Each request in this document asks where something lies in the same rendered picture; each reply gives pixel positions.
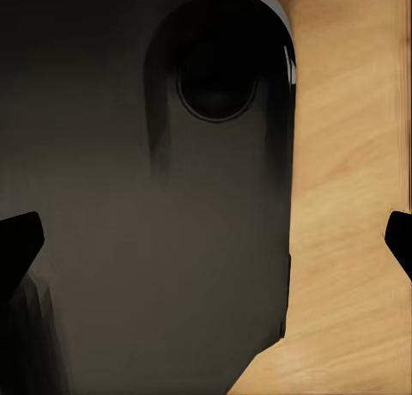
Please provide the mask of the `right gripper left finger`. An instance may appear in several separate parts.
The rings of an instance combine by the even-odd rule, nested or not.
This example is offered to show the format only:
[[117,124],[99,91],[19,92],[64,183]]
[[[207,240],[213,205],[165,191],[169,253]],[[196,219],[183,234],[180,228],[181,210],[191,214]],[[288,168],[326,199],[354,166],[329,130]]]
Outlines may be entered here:
[[36,211],[0,221],[0,314],[45,244]]

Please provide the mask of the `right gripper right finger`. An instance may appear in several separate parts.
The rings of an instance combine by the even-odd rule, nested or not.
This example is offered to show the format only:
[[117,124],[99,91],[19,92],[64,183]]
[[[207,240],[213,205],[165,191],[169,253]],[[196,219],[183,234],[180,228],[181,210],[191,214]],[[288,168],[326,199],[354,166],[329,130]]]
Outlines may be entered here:
[[412,281],[412,215],[393,211],[385,231],[385,243]]

